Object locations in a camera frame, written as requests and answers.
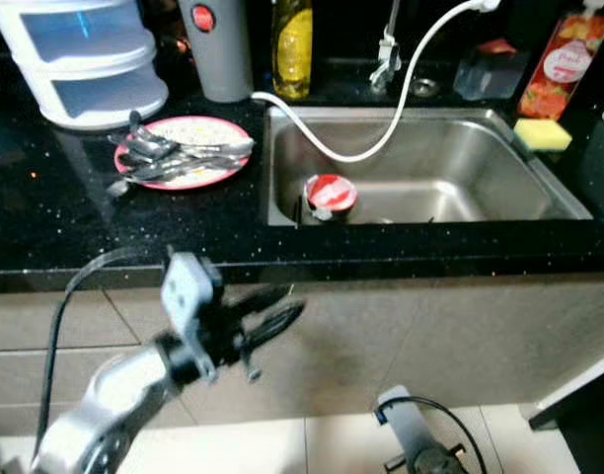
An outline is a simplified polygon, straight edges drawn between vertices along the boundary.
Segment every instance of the white drawer unit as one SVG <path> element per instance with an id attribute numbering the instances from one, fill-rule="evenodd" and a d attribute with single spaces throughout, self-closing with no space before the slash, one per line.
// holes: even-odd
<path id="1" fill-rule="evenodd" d="M 0 0 L 0 30 L 41 113 L 61 126 L 124 125 L 168 97 L 135 0 Z"/>

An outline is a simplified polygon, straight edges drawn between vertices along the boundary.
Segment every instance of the faucet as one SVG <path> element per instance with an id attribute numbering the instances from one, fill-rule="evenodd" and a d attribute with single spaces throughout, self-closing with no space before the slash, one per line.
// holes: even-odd
<path id="1" fill-rule="evenodd" d="M 372 91 L 377 94 L 385 93 L 388 84 L 392 82 L 394 73 L 401 69 L 401 57 L 399 57 L 399 44 L 394 39 L 394 29 L 397 25 L 397 16 L 401 0 L 392 1 L 390 21 L 383 30 L 383 38 L 379 40 L 379 66 L 370 74 L 370 85 Z"/>

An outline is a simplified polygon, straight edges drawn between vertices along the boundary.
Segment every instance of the speckled countertop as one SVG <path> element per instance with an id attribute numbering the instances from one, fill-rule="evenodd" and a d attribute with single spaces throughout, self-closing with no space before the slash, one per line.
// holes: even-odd
<path id="1" fill-rule="evenodd" d="M 320 76 L 305 104 L 394 103 L 367 93 L 360 71 L 344 76 L 335 66 L 323 72 L 339 80 Z M 569 110 L 563 124 L 573 143 L 565 153 L 543 156 L 594 215 L 591 221 L 269 227 L 262 211 L 264 105 L 214 104 L 202 98 L 196 84 L 190 77 L 183 87 L 172 88 L 168 104 L 151 119 L 210 115 L 231 120 L 257 141 L 250 164 L 202 190 L 138 189 L 119 200 L 105 193 L 115 178 L 113 146 L 105 133 L 54 126 L 38 113 L 19 77 L 2 84 L 0 292 L 60 290 L 88 260 L 123 245 L 140 247 L 141 258 L 107 269 L 96 282 L 159 284 L 159 255 L 169 244 L 209 257 L 234 282 L 604 271 L 599 110 Z M 411 105 L 466 107 L 444 94 Z M 509 117 L 509 105 L 490 106 Z"/>

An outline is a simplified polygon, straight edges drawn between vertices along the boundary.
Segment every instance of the sink basin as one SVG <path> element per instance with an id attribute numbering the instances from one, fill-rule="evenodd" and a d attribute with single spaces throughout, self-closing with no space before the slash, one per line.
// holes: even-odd
<path id="1" fill-rule="evenodd" d="M 344 154 L 374 144 L 394 113 L 295 111 Z M 344 224 L 592 218 L 490 110 L 406 110 L 383 150 L 360 163 L 327 158 L 276 108 L 267 112 L 265 134 L 269 225 L 322 225 L 301 195 L 306 181 L 323 173 L 342 175 L 357 188 Z"/>

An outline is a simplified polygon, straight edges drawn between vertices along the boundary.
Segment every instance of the white tile floor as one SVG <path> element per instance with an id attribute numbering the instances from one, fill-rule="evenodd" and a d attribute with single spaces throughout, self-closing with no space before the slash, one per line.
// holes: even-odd
<path id="1" fill-rule="evenodd" d="M 531 432 L 516 405 L 454 413 L 473 433 L 490 473 L 579 472 L 561 433 Z M 444 414 L 425 416 L 445 445 L 462 440 Z M 32 444 L 30 437 L 0 437 L 0 460 L 12 467 L 6 472 L 25 472 L 19 466 L 28 466 Z M 371 414 L 148 430 L 119 473 L 383 474 L 383 462 L 399 452 L 389 427 L 379 427 Z M 465 463 L 469 472 L 478 472 L 473 454 Z"/>

